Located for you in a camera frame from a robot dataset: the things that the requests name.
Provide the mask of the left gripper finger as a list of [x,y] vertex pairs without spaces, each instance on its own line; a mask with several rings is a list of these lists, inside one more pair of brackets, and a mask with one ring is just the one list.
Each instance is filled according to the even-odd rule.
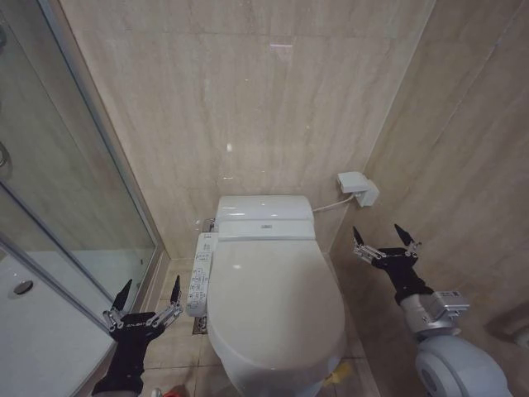
[[148,320],[148,326],[151,328],[168,328],[174,321],[179,318],[179,316],[183,312],[182,306],[180,304],[180,298],[180,275],[177,275],[169,299],[169,305],[165,309],[159,311],[153,317],[151,317]]
[[122,319],[125,317],[124,308],[128,299],[131,284],[132,279],[129,279],[121,291],[116,295],[111,308],[102,312],[109,332],[114,332],[117,329],[123,328],[124,322]]

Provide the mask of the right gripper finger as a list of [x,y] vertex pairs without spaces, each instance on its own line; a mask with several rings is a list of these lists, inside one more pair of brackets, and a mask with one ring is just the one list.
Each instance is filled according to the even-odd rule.
[[353,252],[362,260],[374,267],[380,267],[380,261],[384,258],[383,252],[372,246],[366,245],[356,227],[353,227]]
[[394,224],[394,227],[396,229],[396,232],[403,242],[404,246],[406,247],[405,255],[406,256],[413,256],[417,257],[417,252],[419,248],[422,246],[421,242],[416,242],[411,234],[401,228],[398,224]]

